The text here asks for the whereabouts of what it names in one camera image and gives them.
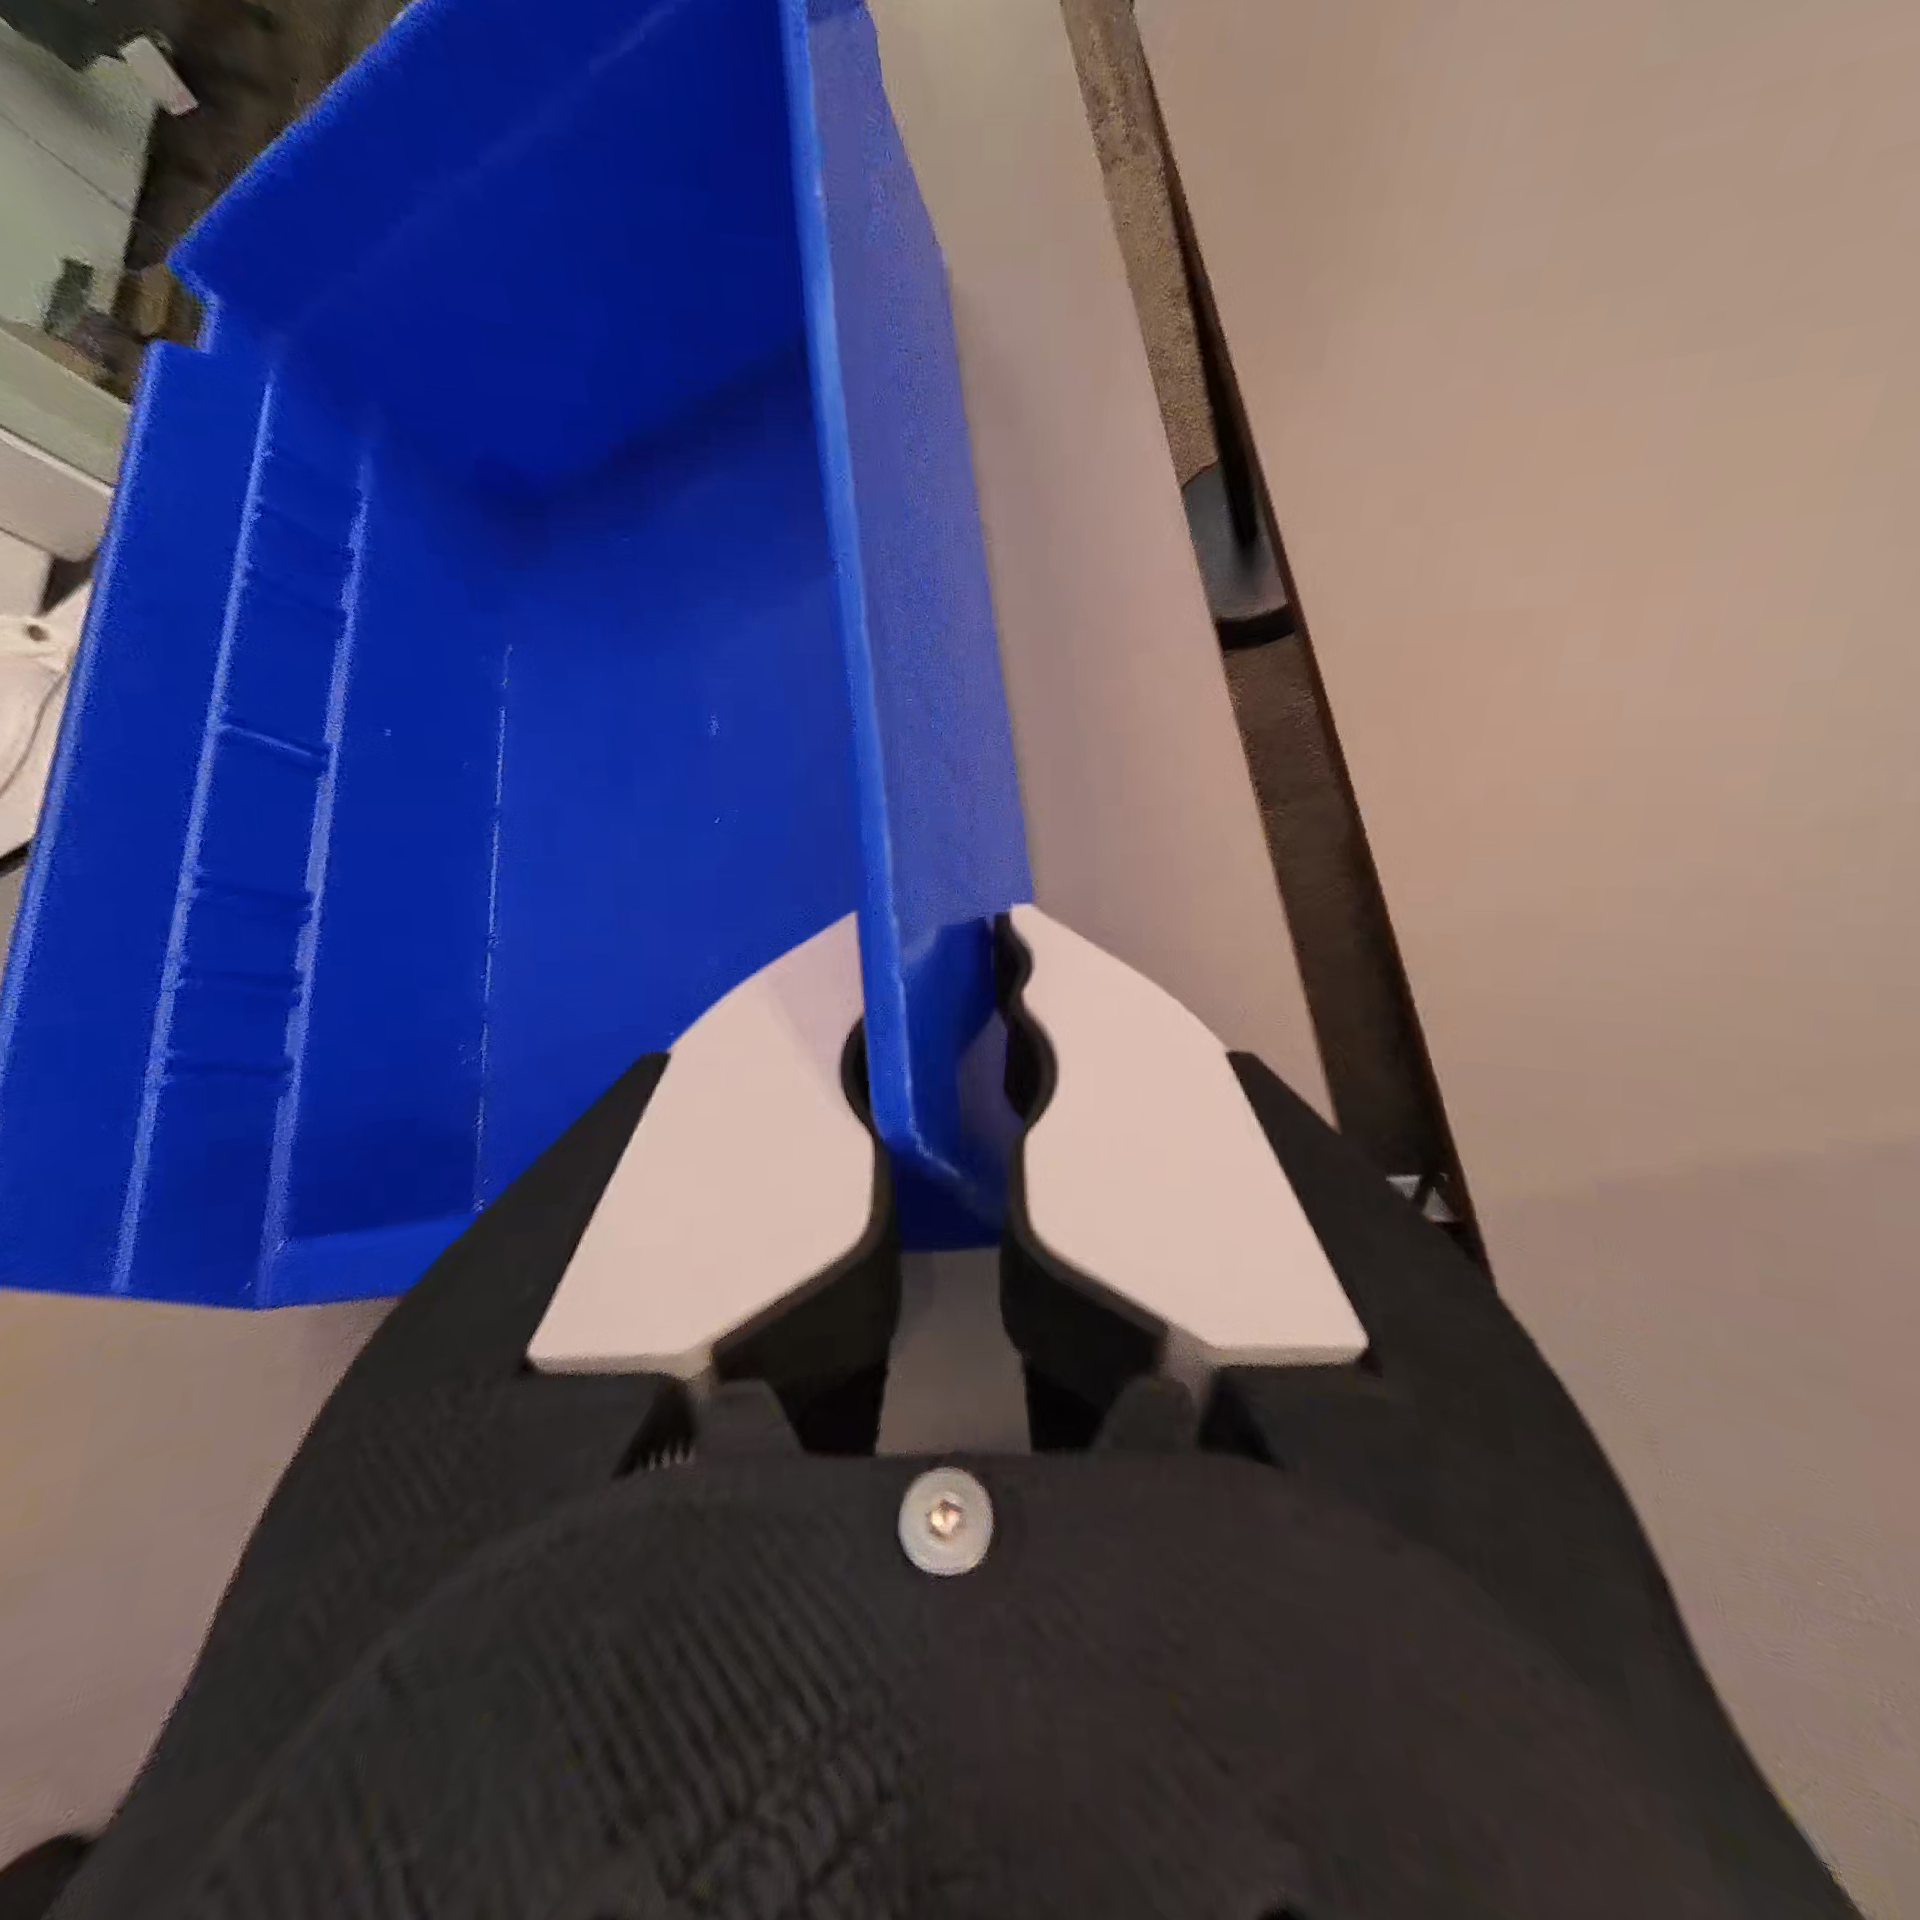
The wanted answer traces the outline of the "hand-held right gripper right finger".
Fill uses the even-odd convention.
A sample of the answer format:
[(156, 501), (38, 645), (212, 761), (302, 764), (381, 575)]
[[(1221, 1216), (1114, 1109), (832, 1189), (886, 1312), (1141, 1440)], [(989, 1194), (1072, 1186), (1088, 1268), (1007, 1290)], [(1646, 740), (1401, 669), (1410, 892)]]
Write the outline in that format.
[(1367, 1386), (1368, 1335), (1249, 1080), (1189, 1005), (1030, 903), (993, 928), (998, 1322), (1036, 1451), (1127, 1402), (1204, 1440)]

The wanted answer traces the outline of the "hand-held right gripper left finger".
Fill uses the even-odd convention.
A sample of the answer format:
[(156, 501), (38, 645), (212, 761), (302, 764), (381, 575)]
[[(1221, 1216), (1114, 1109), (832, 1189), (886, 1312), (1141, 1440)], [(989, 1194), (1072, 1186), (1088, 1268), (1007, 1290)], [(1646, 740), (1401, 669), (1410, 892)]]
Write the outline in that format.
[(766, 1391), (805, 1449), (876, 1453), (900, 1225), (866, 1096), (856, 921), (764, 965), (668, 1049), (526, 1361)]

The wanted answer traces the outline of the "blue plastic bin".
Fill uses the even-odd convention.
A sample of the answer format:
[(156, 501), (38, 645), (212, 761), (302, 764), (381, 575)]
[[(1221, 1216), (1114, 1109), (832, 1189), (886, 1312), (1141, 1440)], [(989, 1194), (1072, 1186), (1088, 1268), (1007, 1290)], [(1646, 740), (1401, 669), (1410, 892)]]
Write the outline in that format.
[(394, 1293), (855, 916), (916, 1245), (1033, 896), (866, 4), (412, 4), (173, 265), (10, 938), (6, 1290)]

